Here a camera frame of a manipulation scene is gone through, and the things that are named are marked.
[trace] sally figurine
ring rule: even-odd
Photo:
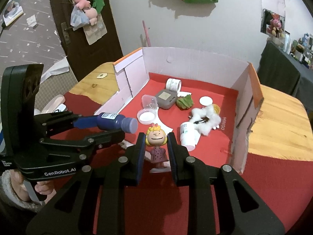
[[[166,142],[167,136],[161,129],[161,126],[158,124],[152,124],[152,127],[149,127],[146,133],[146,145],[148,147],[153,147],[153,149],[150,151],[151,162],[156,164],[156,168],[150,170],[151,173],[171,171],[170,167],[165,167],[163,163],[168,162],[166,151],[161,147],[165,145]]]

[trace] white wall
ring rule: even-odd
[[[298,40],[305,33],[313,34],[313,18],[302,0],[285,0],[286,25],[292,39]]]
[[[262,10],[263,9],[285,17],[285,0],[262,0]]]
[[[306,8],[299,12],[291,5],[294,2],[299,3],[286,0],[286,7],[293,8],[293,15],[286,9],[286,30],[294,31],[296,37],[298,32],[303,35],[313,30],[313,25]],[[110,4],[124,55],[143,46],[145,20],[152,46],[206,50],[259,67],[268,37],[260,32],[261,0],[219,0],[207,5],[181,0],[110,0]],[[306,15],[307,22],[301,20],[300,29],[297,18],[301,14]]]

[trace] wallpaper with stars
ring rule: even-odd
[[[0,38],[0,76],[6,67],[41,63],[43,72],[65,57],[56,31],[49,0],[13,0],[24,14],[3,31]],[[27,18],[35,15],[37,25],[29,27]],[[3,23],[3,12],[0,25]]]

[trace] small plastic bottle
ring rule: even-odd
[[[121,129],[126,133],[135,133],[138,122],[137,119],[122,114],[100,113],[97,116],[97,126],[104,131]]]

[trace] green stuffed toy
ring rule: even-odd
[[[93,0],[92,7],[96,9],[97,13],[100,14],[104,6],[103,0]]]
[[[193,100],[191,98],[191,95],[178,98],[176,101],[176,105],[183,110],[190,109],[193,106]]]

